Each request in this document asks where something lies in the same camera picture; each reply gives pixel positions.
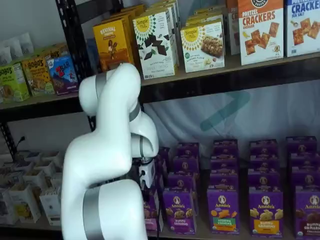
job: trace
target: chocolate chunk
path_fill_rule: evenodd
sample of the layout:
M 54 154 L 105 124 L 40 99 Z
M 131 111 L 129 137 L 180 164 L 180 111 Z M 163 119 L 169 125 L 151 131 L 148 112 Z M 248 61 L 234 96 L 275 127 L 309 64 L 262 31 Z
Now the chocolate chunk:
M 152 43 L 152 47 L 158 47 L 159 45 L 161 45 L 162 40 L 156 40 L 154 43 Z
M 147 60 L 147 59 L 151 58 L 151 56 L 152 56 L 152 52 L 148 52 L 148 53 L 145 55 L 144 60 Z
M 166 47 L 163 45 L 159 45 L 157 46 L 158 48 L 158 53 L 164 56 L 167 56 L 167 52 L 166 52 Z

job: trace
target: yellow box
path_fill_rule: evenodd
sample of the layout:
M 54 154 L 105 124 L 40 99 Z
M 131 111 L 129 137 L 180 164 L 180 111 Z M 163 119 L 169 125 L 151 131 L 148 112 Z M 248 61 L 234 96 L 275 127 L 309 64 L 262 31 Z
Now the yellow box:
M 104 72 L 115 69 L 121 63 L 134 64 L 129 28 L 129 23 L 124 17 L 118 20 L 109 19 L 93 27 Z

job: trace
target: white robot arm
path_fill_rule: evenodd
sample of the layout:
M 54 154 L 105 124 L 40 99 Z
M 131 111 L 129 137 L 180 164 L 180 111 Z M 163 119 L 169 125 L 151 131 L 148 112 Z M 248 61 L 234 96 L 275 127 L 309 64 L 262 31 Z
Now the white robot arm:
M 65 154 L 61 193 L 65 240 L 148 239 L 141 189 L 135 181 L 92 187 L 126 174 L 132 158 L 152 159 L 158 153 L 156 127 L 138 103 L 140 88 L 139 72 L 129 63 L 80 84 L 81 107 L 96 116 L 96 129 L 74 139 Z M 150 186 L 153 161 L 142 170 Z

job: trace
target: cracker brand logo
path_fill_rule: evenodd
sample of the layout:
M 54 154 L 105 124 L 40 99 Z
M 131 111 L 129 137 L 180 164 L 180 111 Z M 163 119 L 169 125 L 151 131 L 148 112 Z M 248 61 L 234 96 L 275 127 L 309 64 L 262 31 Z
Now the cracker brand logo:
M 251 0 L 252 5 L 256 8 L 262 8 L 264 5 L 267 4 L 268 0 Z

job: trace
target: cracker box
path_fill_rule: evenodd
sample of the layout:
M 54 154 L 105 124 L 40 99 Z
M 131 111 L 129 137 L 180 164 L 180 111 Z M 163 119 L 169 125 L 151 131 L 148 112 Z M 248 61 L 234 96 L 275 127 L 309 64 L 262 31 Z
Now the cracker box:
M 78 91 L 78 78 L 70 55 L 49 59 L 47 64 L 57 95 Z
M 241 64 L 284 57 L 284 4 L 278 0 L 238 1 Z
M 18 219 L 9 189 L 0 188 L 0 224 L 14 225 Z
M 230 51 L 231 55 L 236 55 L 240 53 L 238 1 L 227 0 L 226 7 L 228 11 L 228 37 L 230 42 Z
M 165 188 L 163 200 L 170 230 L 176 234 L 195 235 L 197 223 L 191 190 Z
M 283 201 L 279 187 L 249 187 L 250 232 L 253 237 L 283 237 Z
M 285 1 L 287 57 L 320 51 L 320 5 L 317 0 Z
M 218 173 L 213 171 L 210 173 L 210 185 L 216 189 L 234 189 L 238 190 L 238 174 L 237 173 Z
M 238 235 L 240 228 L 238 193 L 209 186 L 207 192 L 210 230 L 215 234 Z
M 182 28 L 181 41 L 187 73 L 225 66 L 221 20 Z
M 295 191 L 294 233 L 299 240 L 320 238 L 320 189 L 304 187 Z
M 288 153 L 316 152 L 317 143 L 315 136 L 286 137 L 286 149 Z
M 237 139 L 221 139 L 213 141 L 213 155 L 232 155 L 238 156 L 238 140 Z
M 129 28 L 125 18 L 102 22 L 93 27 L 104 72 L 117 68 L 121 63 L 134 64 Z
M 0 67 L 0 95 L 4 103 L 22 102 L 30 97 L 20 62 Z
M 133 20 L 143 78 L 176 74 L 177 58 L 168 9 L 145 12 Z
M 199 204 L 198 204 L 198 194 L 196 185 L 196 175 L 194 173 L 181 172 L 170 172 L 168 175 L 167 186 L 170 188 L 178 187 L 182 189 L 191 189 L 194 214 L 197 216 L 199 214 Z
M 10 188 L 9 194 L 20 221 L 22 223 L 36 223 L 41 213 L 30 185 L 15 184 Z
M 48 188 L 40 195 L 46 218 L 51 226 L 61 226 L 61 189 Z

